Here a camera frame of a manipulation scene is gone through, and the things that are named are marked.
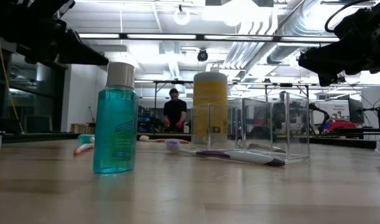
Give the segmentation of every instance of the mouthwash bottle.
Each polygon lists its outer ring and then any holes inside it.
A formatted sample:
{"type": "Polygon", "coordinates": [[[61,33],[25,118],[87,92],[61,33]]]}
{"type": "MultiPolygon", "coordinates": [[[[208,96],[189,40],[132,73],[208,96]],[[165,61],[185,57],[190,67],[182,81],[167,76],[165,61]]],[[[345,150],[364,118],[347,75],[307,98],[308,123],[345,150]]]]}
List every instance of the mouthwash bottle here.
{"type": "Polygon", "coordinates": [[[107,85],[98,94],[95,173],[133,170],[137,140],[137,103],[134,67],[110,62],[107,85]]]}

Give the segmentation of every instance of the wooden table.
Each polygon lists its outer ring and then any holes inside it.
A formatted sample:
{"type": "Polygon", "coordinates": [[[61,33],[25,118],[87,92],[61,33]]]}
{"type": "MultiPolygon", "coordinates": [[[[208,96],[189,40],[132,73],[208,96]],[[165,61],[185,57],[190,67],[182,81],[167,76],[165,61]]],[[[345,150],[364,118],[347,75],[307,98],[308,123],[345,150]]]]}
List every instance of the wooden table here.
{"type": "Polygon", "coordinates": [[[94,175],[77,141],[5,144],[0,223],[380,223],[380,158],[312,145],[310,163],[266,167],[138,143],[132,172],[94,175]]]}

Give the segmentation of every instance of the clear plastic box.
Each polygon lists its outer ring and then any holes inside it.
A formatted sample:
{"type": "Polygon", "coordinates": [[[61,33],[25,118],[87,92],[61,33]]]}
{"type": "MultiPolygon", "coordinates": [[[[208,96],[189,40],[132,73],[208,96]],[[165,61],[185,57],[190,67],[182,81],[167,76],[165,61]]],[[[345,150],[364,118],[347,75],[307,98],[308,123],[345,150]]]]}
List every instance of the clear plastic box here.
{"type": "Polygon", "coordinates": [[[308,99],[291,93],[192,108],[192,148],[249,150],[286,163],[310,157],[308,99]]]}

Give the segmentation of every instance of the red gloves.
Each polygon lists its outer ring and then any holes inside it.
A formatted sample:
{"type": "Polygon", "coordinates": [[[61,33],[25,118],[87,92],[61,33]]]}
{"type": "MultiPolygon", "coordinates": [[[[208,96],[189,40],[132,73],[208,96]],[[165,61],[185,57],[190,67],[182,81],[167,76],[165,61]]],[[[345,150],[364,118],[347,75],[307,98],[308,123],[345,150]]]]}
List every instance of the red gloves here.
{"type": "Polygon", "coordinates": [[[176,123],[176,128],[182,129],[183,128],[184,121],[179,121],[176,123]]]}
{"type": "Polygon", "coordinates": [[[170,121],[169,121],[169,119],[168,119],[168,118],[165,118],[165,124],[166,124],[166,126],[167,126],[167,127],[169,127],[169,126],[170,126],[170,121]]]}

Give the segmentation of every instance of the yellow container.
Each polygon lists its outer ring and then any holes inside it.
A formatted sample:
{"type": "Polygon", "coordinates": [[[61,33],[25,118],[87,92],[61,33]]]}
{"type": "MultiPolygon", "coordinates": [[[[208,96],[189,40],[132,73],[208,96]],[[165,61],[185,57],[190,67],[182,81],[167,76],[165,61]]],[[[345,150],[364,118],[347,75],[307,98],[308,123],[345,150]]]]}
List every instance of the yellow container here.
{"type": "Polygon", "coordinates": [[[201,72],[194,76],[193,136],[195,144],[227,141],[227,76],[201,72]]]}

